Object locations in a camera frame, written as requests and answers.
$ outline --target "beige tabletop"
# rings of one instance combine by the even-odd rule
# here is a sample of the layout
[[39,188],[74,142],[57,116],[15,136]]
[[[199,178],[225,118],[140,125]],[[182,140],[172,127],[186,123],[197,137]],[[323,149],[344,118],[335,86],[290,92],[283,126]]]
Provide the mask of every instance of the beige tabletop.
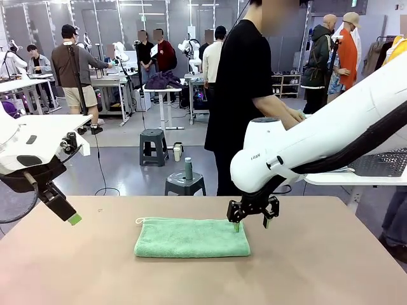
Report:
[[136,258],[138,217],[225,218],[211,197],[71,196],[74,227],[43,204],[0,241],[1,305],[407,304],[407,275],[338,199],[281,197],[269,229],[245,220],[252,255]]

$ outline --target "purple cloth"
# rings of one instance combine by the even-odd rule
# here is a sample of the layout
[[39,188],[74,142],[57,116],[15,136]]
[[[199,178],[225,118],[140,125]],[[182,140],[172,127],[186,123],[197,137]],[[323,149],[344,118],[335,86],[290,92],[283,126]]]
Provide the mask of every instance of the purple cloth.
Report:
[[168,86],[173,88],[184,88],[181,84],[181,80],[174,76],[172,71],[159,72],[154,74],[146,83],[145,89],[150,90],[164,90]]
[[15,118],[17,114],[17,109],[15,108],[14,104],[11,102],[1,102],[4,110],[12,117]]

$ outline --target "green towel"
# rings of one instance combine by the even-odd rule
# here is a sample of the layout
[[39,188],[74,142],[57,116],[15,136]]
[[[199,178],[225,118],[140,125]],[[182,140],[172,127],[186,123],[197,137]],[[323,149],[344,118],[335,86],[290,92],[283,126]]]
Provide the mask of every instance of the green towel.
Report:
[[233,257],[249,256],[250,247],[242,223],[236,233],[227,220],[146,218],[134,253],[161,258]]

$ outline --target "black plastic stool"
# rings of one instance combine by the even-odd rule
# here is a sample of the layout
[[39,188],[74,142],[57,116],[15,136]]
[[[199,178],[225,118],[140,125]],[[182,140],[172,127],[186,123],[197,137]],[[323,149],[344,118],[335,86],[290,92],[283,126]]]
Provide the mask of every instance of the black plastic stool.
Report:
[[192,173],[192,180],[185,179],[185,171],[176,172],[167,177],[165,181],[165,195],[169,192],[181,196],[193,196],[202,189],[202,194],[206,196],[204,177],[200,173]]
[[[151,155],[152,151],[156,152],[156,156]],[[168,158],[168,150],[164,131],[162,129],[146,129],[140,133],[140,165],[144,166],[144,162],[154,162],[158,166],[164,166],[165,158]]]

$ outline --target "dark green jacket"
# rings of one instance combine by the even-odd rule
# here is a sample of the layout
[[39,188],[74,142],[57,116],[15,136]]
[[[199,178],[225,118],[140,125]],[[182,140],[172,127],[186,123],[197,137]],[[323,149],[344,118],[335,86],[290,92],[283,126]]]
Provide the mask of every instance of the dark green jacket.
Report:
[[324,87],[328,74],[329,45],[333,46],[331,32],[326,27],[317,25],[312,33],[312,41],[314,43],[310,51],[310,60],[305,66],[301,85],[311,88]]

